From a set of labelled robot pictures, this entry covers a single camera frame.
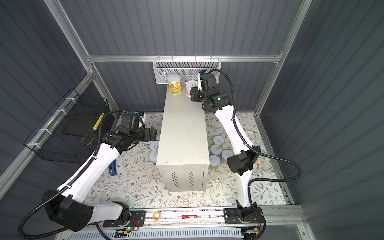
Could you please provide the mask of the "pink label food can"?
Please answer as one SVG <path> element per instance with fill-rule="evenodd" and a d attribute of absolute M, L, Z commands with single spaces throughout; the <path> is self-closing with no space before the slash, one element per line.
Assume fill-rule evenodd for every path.
<path fill-rule="evenodd" d="M 186 91 L 187 91 L 187 96 L 188 97 L 191 97 L 191 90 L 192 90 L 192 88 L 197 88 L 198 84 L 199 84 L 198 81 L 195 81 L 195 80 L 188 81 L 186 83 Z"/>

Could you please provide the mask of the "orange yellow label can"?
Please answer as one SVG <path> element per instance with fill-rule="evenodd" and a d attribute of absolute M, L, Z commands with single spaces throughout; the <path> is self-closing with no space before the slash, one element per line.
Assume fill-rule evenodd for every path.
<path fill-rule="evenodd" d="M 167 76 L 169 93 L 178 95 L 182 92 L 181 76 L 178 74 L 170 74 Z"/>

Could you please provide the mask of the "green label food can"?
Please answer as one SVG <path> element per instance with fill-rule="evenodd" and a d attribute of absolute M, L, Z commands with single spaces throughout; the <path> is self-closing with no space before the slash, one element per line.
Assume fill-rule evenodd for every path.
<path fill-rule="evenodd" d="M 216 155 L 210 155 L 209 160 L 210 160 L 209 169 L 210 170 L 217 170 L 221 164 L 221 159 Z"/>

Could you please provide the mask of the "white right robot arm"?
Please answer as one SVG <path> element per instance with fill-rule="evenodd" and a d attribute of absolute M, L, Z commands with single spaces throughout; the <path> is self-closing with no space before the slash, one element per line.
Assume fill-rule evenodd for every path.
<path fill-rule="evenodd" d="M 217 84 L 215 72 L 220 73 L 228 81 L 230 78 L 219 69 L 210 71 L 200 70 L 198 73 L 198 86 L 193 87 L 190 91 L 191 101 L 201 102 L 202 109 L 206 112 L 213 113 L 220 121 L 227 136 L 231 142 L 234 155 L 227 159 L 230 170 L 235 174 L 238 184 L 238 197 L 236 201 L 235 213 L 229 213 L 224 210 L 227 224 L 232 221 L 241 223 L 256 222 L 253 230 L 248 227 L 242 228 L 242 234 L 246 240 L 258 240 L 265 232 L 267 221 L 264 217 L 262 209 L 252 200 L 251 185 L 254 182 L 273 182 L 286 183 L 298 179 L 302 175 L 301 167 L 287 159 L 277 158 L 262 153 L 259 146 L 255 146 L 248 138 L 244 129 L 236 116 L 237 103 L 235 92 L 230 95 L 220 93 Z M 268 179 L 268 178 L 252 178 L 252 170 L 258 157 L 274 159 L 294 166 L 298 172 L 293 177 L 287 179 Z"/>

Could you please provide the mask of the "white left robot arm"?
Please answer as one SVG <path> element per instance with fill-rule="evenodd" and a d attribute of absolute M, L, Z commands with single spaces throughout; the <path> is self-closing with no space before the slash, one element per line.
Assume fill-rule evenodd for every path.
<path fill-rule="evenodd" d="M 78 232 L 88 225 L 103 221 L 117 221 L 124 228 L 134 221 L 130 207 L 119 201 L 110 204 L 91 205 L 85 198 L 104 170 L 123 152 L 133 149 L 140 142 L 156 139 L 157 130 L 146 128 L 146 114 L 118 110 L 117 124 L 103 134 L 98 128 L 96 149 L 82 166 L 55 191 L 48 190 L 42 203 L 31 210 L 19 223 L 17 234 L 26 240 L 42 239 L 66 230 Z M 24 231 L 27 221 L 40 209 L 45 209 L 49 219 L 61 226 L 48 233 L 31 235 Z"/>

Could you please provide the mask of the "beige metal cabinet counter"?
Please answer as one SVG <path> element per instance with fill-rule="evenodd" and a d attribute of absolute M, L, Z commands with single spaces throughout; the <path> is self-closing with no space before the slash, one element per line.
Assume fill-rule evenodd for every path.
<path fill-rule="evenodd" d="M 206 189 L 210 166 L 205 112 L 191 101 L 186 87 L 167 92 L 161 126 L 157 168 L 169 192 Z"/>

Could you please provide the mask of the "silver top can left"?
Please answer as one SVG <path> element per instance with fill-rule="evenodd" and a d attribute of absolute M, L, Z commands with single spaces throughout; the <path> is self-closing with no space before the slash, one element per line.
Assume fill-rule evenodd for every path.
<path fill-rule="evenodd" d="M 149 159 L 150 159 L 150 161 L 151 161 L 154 165 L 156 165 L 156 164 L 157 164 L 157 159 L 158 159 L 158 151 L 152 151 L 152 152 L 150 153 Z"/>
<path fill-rule="evenodd" d="M 150 143 L 150 149 L 152 151 L 158 151 L 159 150 L 159 144 L 160 142 L 159 141 L 153 141 Z"/>

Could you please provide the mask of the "silver can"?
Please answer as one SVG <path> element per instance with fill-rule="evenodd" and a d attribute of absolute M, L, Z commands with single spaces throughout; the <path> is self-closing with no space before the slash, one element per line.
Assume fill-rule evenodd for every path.
<path fill-rule="evenodd" d="M 149 159 L 150 159 L 150 161 L 151 161 L 154 165 L 156 165 L 156 164 L 157 164 L 157 159 L 158 159 L 158 151 L 152 151 L 152 152 L 150 153 Z"/>
<path fill-rule="evenodd" d="M 159 150 L 159 144 L 160 142 L 159 141 L 153 141 L 150 143 L 150 149 L 152 151 L 158 151 Z"/>
<path fill-rule="evenodd" d="M 212 155 L 220 156 L 222 151 L 223 149 L 220 145 L 214 144 L 210 147 L 210 152 Z"/>

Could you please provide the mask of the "blue lighter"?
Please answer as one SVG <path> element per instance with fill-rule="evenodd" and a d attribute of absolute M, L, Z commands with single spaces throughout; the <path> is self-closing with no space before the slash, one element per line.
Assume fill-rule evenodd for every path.
<path fill-rule="evenodd" d="M 117 175 L 117 162 L 116 162 L 116 160 L 113 160 L 109 164 L 108 170 L 109 170 L 109 174 L 110 174 L 111 177 Z"/>

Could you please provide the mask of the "yellow strip in basket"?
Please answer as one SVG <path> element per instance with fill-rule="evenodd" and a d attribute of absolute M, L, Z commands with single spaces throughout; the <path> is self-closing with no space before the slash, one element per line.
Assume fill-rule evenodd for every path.
<path fill-rule="evenodd" d="M 101 121 L 102 121 L 104 115 L 105 115 L 105 113 L 102 113 L 102 114 L 98 117 L 97 121 L 95 122 L 95 124 L 94 124 L 94 126 L 93 126 L 93 130 L 94 130 L 94 131 L 96 131 L 96 130 L 98 129 L 98 127 L 99 127 L 99 125 L 101 124 Z"/>

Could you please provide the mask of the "silver top can right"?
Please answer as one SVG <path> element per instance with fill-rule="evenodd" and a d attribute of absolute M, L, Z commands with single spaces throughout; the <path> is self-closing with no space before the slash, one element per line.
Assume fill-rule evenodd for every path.
<path fill-rule="evenodd" d="M 210 152 L 212 155 L 220 156 L 222 151 L 223 149 L 220 145 L 214 144 L 210 147 Z"/>

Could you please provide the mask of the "pink can right side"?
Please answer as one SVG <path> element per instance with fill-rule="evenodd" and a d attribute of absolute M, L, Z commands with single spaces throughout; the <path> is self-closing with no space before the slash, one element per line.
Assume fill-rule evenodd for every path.
<path fill-rule="evenodd" d="M 221 152 L 221 162 L 224 165 L 227 165 L 228 158 L 232 157 L 234 155 L 234 152 L 231 150 L 222 150 Z"/>

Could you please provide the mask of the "orange rubber band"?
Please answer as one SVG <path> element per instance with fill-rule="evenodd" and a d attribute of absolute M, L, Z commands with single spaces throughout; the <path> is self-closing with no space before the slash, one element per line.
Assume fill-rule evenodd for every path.
<path fill-rule="evenodd" d="M 155 212 L 155 213 L 153 214 L 153 220 L 154 220 L 155 222 L 158 222 L 161 218 L 162 218 L 162 214 L 161 214 L 161 212 Z"/>

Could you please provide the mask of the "red white marker pen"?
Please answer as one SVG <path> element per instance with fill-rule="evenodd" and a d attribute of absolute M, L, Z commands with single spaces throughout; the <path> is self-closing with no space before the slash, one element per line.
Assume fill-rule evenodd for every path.
<path fill-rule="evenodd" d="M 182 219 L 209 219 L 212 215 L 182 215 Z"/>

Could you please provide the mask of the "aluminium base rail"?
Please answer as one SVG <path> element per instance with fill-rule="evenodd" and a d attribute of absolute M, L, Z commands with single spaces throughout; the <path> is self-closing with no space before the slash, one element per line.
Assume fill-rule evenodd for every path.
<path fill-rule="evenodd" d="M 262 218 L 272 225 L 296 225 L 305 219 L 302 208 L 294 205 L 262 206 L 247 217 L 241 217 L 235 207 L 132 209 L 130 215 L 127 226 L 140 229 L 254 226 L 262 224 Z"/>

